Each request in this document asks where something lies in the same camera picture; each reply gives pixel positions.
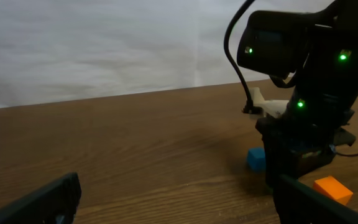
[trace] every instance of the cube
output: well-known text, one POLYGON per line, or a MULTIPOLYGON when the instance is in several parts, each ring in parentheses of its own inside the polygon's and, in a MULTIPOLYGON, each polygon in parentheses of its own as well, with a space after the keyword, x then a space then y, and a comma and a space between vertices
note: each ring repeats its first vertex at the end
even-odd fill
POLYGON ((315 180, 313 189, 343 205, 346 205, 353 195, 353 192, 343 186, 333 176, 315 180))
POLYGON ((249 149, 247 163, 255 172, 266 170, 265 150, 262 147, 249 149))

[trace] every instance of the brown wooden table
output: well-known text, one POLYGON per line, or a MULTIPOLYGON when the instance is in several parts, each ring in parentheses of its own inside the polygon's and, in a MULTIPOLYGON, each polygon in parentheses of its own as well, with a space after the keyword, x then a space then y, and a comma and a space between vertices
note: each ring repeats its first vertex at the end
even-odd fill
MULTIPOLYGON (((270 81, 266 99, 288 99, 270 81)), ((0 109, 0 207, 67 172, 83 196, 75 223, 278 223, 264 175, 244 168, 262 146, 255 119, 240 112, 240 84, 0 109)), ((358 99, 347 129, 357 136, 358 99)), ((358 157, 301 178, 333 175, 354 192, 358 157)))

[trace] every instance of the white backdrop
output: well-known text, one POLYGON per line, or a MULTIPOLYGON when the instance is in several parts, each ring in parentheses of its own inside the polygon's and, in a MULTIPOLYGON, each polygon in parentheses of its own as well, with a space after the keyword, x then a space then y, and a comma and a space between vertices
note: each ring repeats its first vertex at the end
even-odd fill
MULTIPOLYGON (((256 0, 316 12, 332 0, 256 0)), ((238 82, 243 0, 0 0, 0 107, 238 82)), ((246 80, 267 76, 245 70, 246 80)))

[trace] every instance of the white wall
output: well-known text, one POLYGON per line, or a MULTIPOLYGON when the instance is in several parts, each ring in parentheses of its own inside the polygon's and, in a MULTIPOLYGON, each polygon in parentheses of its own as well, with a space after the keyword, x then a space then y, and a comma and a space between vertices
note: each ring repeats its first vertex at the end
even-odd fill
MULTIPOLYGON (((332 0, 256 0, 316 12, 332 0)), ((242 0, 0 0, 0 107, 238 82, 242 0)), ((246 80, 265 75, 245 70, 246 80)))

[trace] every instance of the orange block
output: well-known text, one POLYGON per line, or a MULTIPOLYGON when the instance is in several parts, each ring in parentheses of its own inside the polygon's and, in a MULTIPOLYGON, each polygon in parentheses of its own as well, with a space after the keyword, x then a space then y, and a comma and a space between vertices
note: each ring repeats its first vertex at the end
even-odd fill
POLYGON ((313 189, 343 205, 346 205, 353 195, 353 192, 343 186, 333 176, 315 180, 313 189))

